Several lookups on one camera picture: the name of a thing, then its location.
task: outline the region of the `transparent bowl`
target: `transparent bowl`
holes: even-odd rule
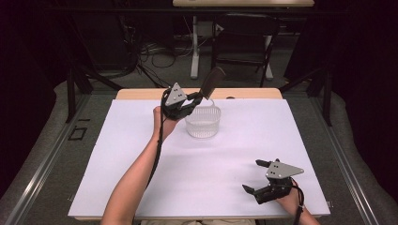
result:
[[[197,106],[191,115],[185,117],[188,133],[194,138],[210,138],[219,131],[222,111],[211,99],[211,106]]]

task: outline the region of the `white paper sheet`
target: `white paper sheet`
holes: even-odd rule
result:
[[[194,139],[185,121],[162,146],[158,169],[142,199],[137,218],[285,217],[276,202],[257,204],[242,185],[268,184],[267,168],[257,159],[304,169],[295,179],[314,215],[328,215],[298,128],[285,100],[215,99],[222,110],[220,130],[209,139]],[[153,128],[158,100],[114,100],[70,217],[100,218],[116,183],[144,149]]]

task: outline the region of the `gray floor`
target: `gray floor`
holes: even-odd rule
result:
[[[293,37],[277,39],[270,61],[275,78],[266,82],[266,86],[285,84],[283,73],[295,40]],[[150,58],[145,65],[169,83],[197,87],[209,72],[209,53],[209,47],[202,46],[198,80],[190,78],[190,55],[178,57],[167,68],[154,67]],[[156,66],[167,66],[173,61],[164,54],[153,59]],[[239,82],[224,81],[220,85],[222,87],[257,85],[249,82],[258,76],[254,73],[255,68],[225,67],[224,70],[229,79]],[[137,71],[113,81],[126,87],[154,87]],[[55,88],[57,102],[51,118],[8,192],[0,200],[0,224],[98,224],[67,216],[71,204],[69,198],[80,184],[103,120],[115,98],[115,91],[106,85],[97,81],[92,83],[95,92],[90,96],[78,94],[79,111],[68,125],[64,123],[68,108],[66,84],[61,83]],[[327,201],[333,204],[331,215],[321,217],[319,221],[322,224],[398,224],[397,203],[377,184],[353,144],[344,101],[337,95],[332,96],[333,127],[327,127],[319,116],[318,98],[308,98],[304,94],[306,86],[307,83],[303,83],[284,93],[283,97],[288,100],[295,116]],[[84,139],[68,141],[75,127],[86,128]],[[267,224],[291,223],[289,219],[267,220]]]

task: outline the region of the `dark background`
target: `dark background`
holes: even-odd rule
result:
[[[162,1],[165,7],[169,2]],[[308,20],[286,69],[285,77],[296,79],[325,62],[333,63],[333,91],[340,95],[354,133],[355,144],[379,184],[398,202],[397,138],[398,22],[393,1],[316,1],[322,9],[349,8],[347,18]],[[62,36],[76,60],[95,68],[120,69],[130,66],[130,52],[116,17],[103,19],[106,25],[93,27],[90,17],[74,18],[84,43],[73,30],[54,34],[48,17],[29,1],[2,1],[0,18],[1,159],[0,195],[3,195],[23,165],[44,127],[56,99],[54,88],[66,79],[69,59],[56,41]],[[163,19],[164,29],[172,18]],[[144,20],[152,27],[157,19]],[[154,39],[172,43],[166,37],[145,30]],[[95,45],[114,46],[92,52]],[[106,57],[117,51],[120,58]]]

